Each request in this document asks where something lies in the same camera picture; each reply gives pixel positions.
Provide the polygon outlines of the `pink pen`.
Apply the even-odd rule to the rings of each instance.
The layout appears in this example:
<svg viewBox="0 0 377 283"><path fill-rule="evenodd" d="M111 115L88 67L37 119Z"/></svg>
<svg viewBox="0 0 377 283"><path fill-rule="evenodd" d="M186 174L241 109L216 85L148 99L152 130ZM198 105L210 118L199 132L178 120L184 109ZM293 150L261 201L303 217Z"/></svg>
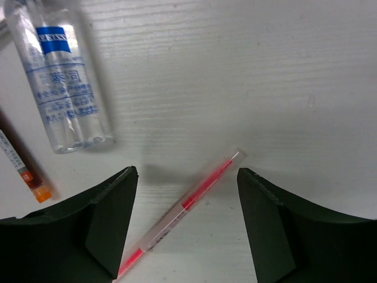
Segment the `pink pen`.
<svg viewBox="0 0 377 283"><path fill-rule="evenodd" d="M246 153L239 148L231 151L220 163L204 175L198 184L192 186L155 224L146 232L134 246L126 252L126 259L121 263L117 282L144 255L151 252L177 224L204 198L204 196L224 176L239 166Z"/></svg>

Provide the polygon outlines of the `clear blue spray bottle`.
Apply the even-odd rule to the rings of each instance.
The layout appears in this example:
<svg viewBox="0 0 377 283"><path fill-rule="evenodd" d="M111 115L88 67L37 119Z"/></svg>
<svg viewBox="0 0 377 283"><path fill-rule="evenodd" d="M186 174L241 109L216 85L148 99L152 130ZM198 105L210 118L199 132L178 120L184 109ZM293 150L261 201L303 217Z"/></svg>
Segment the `clear blue spray bottle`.
<svg viewBox="0 0 377 283"><path fill-rule="evenodd" d="M5 1L4 15L56 154L114 136L78 1Z"/></svg>

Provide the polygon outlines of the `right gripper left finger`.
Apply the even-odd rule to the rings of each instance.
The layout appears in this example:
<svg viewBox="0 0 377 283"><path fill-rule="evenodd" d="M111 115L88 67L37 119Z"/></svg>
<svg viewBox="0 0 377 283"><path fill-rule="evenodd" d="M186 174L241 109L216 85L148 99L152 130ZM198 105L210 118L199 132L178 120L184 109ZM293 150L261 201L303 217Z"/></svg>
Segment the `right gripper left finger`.
<svg viewBox="0 0 377 283"><path fill-rule="evenodd" d="M126 167L55 205L2 219L1 281L115 280L137 183L137 169Z"/></svg>

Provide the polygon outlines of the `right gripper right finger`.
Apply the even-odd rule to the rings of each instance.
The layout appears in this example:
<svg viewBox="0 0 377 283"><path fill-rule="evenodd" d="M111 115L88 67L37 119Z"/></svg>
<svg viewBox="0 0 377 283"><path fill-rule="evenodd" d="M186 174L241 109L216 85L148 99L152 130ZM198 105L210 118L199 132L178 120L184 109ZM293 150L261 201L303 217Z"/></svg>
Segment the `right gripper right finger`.
<svg viewBox="0 0 377 283"><path fill-rule="evenodd" d="M258 282L376 281L376 220L317 205L248 168L237 187Z"/></svg>

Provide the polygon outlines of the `red gel pen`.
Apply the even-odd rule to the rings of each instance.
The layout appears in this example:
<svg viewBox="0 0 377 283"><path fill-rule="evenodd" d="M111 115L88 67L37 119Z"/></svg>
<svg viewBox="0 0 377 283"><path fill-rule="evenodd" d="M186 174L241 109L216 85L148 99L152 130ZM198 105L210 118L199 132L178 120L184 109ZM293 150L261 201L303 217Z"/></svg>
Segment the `red gel pen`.
<svg viewBox="0 0 377 283"><path fill-rule="evenodd" d="M38 166L2 111L1 149L39 203L52 198L52 189L45 184Z"/></svg>

